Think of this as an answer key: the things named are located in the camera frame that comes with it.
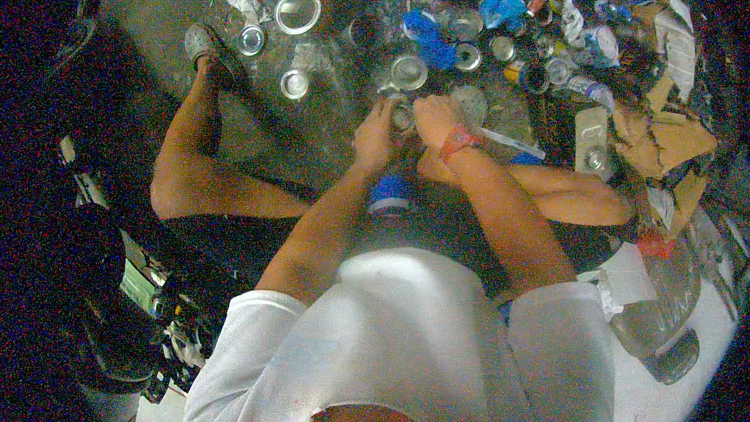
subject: white sleeve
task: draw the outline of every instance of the white sleeve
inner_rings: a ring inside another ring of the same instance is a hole
[[[509,341],[542,420],[612,420],[614,360],[598,289],[537,288],[511,305]]]
[[[214,353],[187,394],[184,420],[237,420],[248,391],[306,309],[277,291],[232,298]]]

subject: white shirt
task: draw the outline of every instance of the white shirt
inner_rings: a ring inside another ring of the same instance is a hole
[[[233,298],[185,420],[308,422],[341,404],[412,420],[611,420],[605,331],[590,284],[519,297],[506,329],[469,269],[415,248],[371,252],[309,308],[274,291]]]

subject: shoe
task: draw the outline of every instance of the shoe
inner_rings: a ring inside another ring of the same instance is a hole
[[[238,88],[249,87],[250,77],[245,66],[237,56],[221,40],[216,30],[206,23],[193,23],[185,31],[185,52],[193,63],[193,69],[198,70],[198,58],[206,54],[213,54],[232,76],[233,83]]]

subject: foot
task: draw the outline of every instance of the foot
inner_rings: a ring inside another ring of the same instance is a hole
[[[205,67],[206,64],[209,69],[221,66],[229,74],[227,81],[232,81],[240,88],[247,87],[249,78],[245,67],[209,25],[204,23],[190,25],[185,31],[184,47],[195,70],[199,70],[201,66]],[[211,59],[218,61],[220,66],[211,64]]]

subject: metal lid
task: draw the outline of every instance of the metal lid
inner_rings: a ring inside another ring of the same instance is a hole
[[[482,63],[482,53],[476,46],[468,42],[460,42],[456,46],[456,69],[465,72],[475,70]]]
[[[515,45],[508,36],[498,36],[490,42],[492,53],[498,61],[508,62],[515,57]]]
[[[320,18],[320,0],[279,0],[275,20],[286,34],[298,35],[310,30]]]
[[[300,70],[290,70],[281,77],[281,93],[289,99],[300,99],[307,93],[310,82]]]
[[[237,36],[237,46],[239,52],[246,56],[254,56],[266,43],[266,34],[263,29],[256,24],[245,27]]]
[[[427,81],[427,64],[417,56],[397,57],[391,65],[391,79],[400,89],[417,89]]]

